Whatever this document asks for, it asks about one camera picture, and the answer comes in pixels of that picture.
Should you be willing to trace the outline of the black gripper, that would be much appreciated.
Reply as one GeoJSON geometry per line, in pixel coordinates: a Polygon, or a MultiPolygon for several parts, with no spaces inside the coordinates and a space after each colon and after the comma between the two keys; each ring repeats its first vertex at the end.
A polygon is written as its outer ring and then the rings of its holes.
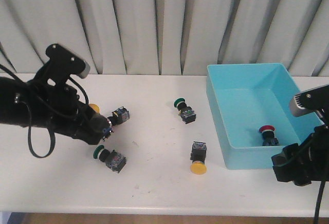
{"type": "Polygon", "coordinates": [[[29,125],[45,127],[52,136],[61,134],[96,145],[101,139],[89,124],[94,111],[88,99],[79,100],[78,91],[86,95],[81,85],[67,84],[72,73],[71,62],[47,62],[27,82],[29,125]]]}
{"type": "Polygon", "coordinates": [[[304,142],[284,147],[271,160],[279,182],[305,186],[313,181],[328,181],[328,126],[315,127],[304,142]]]}

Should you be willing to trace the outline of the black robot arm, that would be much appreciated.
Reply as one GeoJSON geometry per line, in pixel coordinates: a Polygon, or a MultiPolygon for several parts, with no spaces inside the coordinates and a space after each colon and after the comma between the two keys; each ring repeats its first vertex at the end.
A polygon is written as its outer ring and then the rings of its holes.
{"type": "Polygon", "coordinates": [[[48,128],[56,134],[96,145],[111,134],[109,120],[79,101],[66,82],[88,73],[86,63],[48,61],[34,78],[23,82],[1,78],[1,123],[48,128]]]}

